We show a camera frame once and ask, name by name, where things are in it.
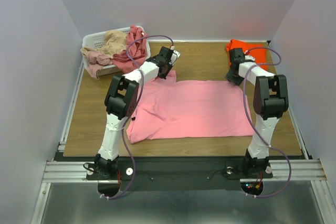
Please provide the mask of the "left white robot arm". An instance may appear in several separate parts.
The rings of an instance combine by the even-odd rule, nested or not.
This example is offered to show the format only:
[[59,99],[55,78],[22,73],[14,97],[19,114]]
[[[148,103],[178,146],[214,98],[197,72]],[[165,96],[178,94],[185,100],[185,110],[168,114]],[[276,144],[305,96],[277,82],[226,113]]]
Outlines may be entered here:
[[119,141],[127,120],[139,103],[144,84],[155,78],[165,79],[180,56],[174,47],[162,47],[156,56],[147,59],[132,72],[112,78],[104,101],[106,128],[92,171],[106,179],[116,175]]

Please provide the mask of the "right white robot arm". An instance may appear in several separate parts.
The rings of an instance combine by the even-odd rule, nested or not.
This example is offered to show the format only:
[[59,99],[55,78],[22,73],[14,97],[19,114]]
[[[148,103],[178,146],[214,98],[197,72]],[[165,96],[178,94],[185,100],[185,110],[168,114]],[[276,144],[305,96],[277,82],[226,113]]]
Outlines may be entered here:
[[226,79],[236,86],[242,84],[243,88],[247,82],[254,86],[253,109],[256,123],[252,122],[246,98],[243,97],[244,110],[254,133],[241,165],[243,174],[253,177],[270,172],[268,164],[271,139],[277,123],[288,110],[289,100],[286,76],[263,69],[265,64],[257,64],[249,53],[249,50],[243,51],[242,48],[229,50],[230,69]]

